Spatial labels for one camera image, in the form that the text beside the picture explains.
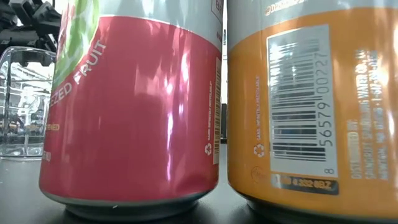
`label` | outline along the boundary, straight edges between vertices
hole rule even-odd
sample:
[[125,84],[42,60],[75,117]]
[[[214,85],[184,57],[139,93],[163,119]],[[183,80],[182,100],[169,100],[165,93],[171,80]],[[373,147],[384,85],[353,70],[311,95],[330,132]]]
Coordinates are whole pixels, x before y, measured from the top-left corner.
[[271,170],[338,177],[329,27],[273,35],[267,53]]
[[272,186],[279,189],[295,190],[298,192],[338,195],[338,182],[335,180],[323,180],[289,175],[272,174]]
[[216,86],[215,86],[215,117],[214,117],[214,152],[213,164],[220,160],[220,136],[221,136],[221,60],[216,58]]
[[227,4],[231,186],[311,213],[398,219],[398,1]]

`can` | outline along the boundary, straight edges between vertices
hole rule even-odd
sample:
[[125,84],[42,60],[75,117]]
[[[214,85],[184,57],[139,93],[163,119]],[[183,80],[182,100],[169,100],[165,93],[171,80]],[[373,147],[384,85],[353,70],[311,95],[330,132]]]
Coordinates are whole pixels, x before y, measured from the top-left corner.
[[231,186],[282,223],[397,221],[398,1],[227,4]]
[[144,221],[215,188],[222,0],[73,0],[40,189],[95,220]]

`black countertop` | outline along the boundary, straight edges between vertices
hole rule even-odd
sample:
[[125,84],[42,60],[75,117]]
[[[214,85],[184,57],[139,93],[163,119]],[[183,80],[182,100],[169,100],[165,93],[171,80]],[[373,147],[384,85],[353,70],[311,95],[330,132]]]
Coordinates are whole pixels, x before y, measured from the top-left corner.
[[[221,147],[218,186],[189,212],[152,223],[253,224],[269,223],[255,214],[245,199],[229,185],[226,175],[226,145]],[[40,161],[0,160],[0,224],[97,223],[65,211],[39,190]]]

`white label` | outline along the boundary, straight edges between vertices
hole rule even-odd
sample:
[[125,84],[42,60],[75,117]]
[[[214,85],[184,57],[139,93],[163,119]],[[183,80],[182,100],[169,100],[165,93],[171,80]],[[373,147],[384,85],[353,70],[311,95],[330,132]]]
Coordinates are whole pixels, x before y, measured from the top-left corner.
[[294,5],[303,3],[304,0],[281,0],[275,4],[271,4],[266,9],[266,16],[271,15],[271,13],[287,9],[288,7],[292,7]]
[[329,27],[267,39],[271,170],[338,177]]
[[214,107],[214,151],[213,164],[220,160],[220,135],[221,135],[221,60],[216,58],[216,86],[215,86],[215,107]]

